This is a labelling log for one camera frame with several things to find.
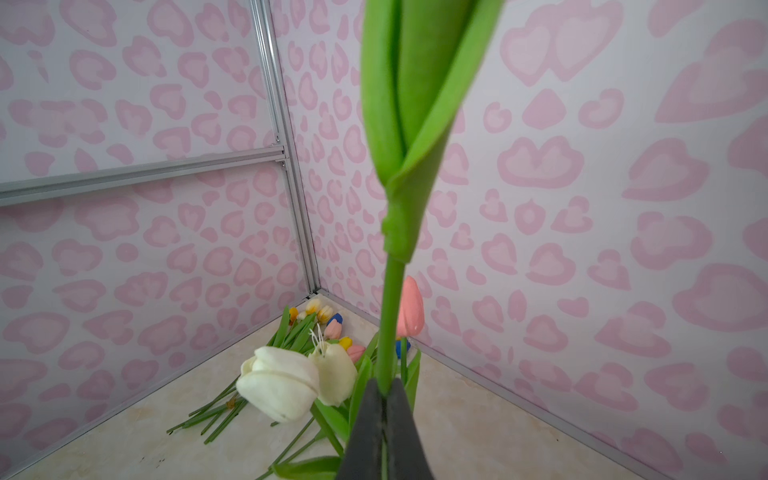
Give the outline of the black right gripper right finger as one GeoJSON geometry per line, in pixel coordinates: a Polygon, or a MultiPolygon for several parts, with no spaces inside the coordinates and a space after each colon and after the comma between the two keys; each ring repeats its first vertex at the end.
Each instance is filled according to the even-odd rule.
{"type": "Polygon", "coordinates": [[[404,385],[396,378],[385,406],[385,478],[433,480],[404,385]]]}

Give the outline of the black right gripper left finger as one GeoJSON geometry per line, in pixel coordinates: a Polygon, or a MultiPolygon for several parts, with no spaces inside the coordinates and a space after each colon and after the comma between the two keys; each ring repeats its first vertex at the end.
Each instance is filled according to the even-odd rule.
{"type": "Polygon", "coordinates": [[[364,390],[358,415],[336,480],[381,480],[384,403],[377,381],[364,390]]]}

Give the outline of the yellow tulip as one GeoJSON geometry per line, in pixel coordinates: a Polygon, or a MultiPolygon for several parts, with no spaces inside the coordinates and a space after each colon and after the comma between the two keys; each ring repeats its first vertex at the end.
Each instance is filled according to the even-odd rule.
{"type": "Polygon", "coordinates": [[[405,271],[457,112],[493,36],[500,1],[368,1],[361,102],[369,153],[387,200],[386,267],[375,378],[387,394],[405,271]]]}

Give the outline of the bunch of artificial tulips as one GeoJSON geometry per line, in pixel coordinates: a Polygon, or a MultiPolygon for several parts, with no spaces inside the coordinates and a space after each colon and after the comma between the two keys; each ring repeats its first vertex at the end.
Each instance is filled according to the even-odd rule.
{"type": "Polygon", "coordinates": [[[277,424],[300,420],[314,407],[347,411],[358,369],[354,342],[342,331],[342,316],[318,298],[286,308],[274,335],[241,364],[237,378],[167,433],[201,426],[209,444],[248,406],[277,424]]]}

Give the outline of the cream white tulip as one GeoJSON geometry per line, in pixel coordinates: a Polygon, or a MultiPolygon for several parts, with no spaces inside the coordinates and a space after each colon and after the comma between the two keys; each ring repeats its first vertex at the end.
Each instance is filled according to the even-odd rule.
{"type": "Polygon", "coordinates": [[[326,406],[339,407],[353,392],[357,369],[341,345],[329,343],[322,337],[313,341],[315,348],[308,358],[318,370],[318,398],[326,406]]]}

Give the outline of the pink tulip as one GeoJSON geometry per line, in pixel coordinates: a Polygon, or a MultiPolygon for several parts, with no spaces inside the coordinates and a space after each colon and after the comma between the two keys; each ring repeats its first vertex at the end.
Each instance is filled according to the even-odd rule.
{"type": "Polygon", "coordinates": [[[397,354],[403,383],[407,382],[407,351],[410,337],[418,336],[425,325],[423,296],[417,281],[407,276],[403,283],[397,319],[397,354]]]}

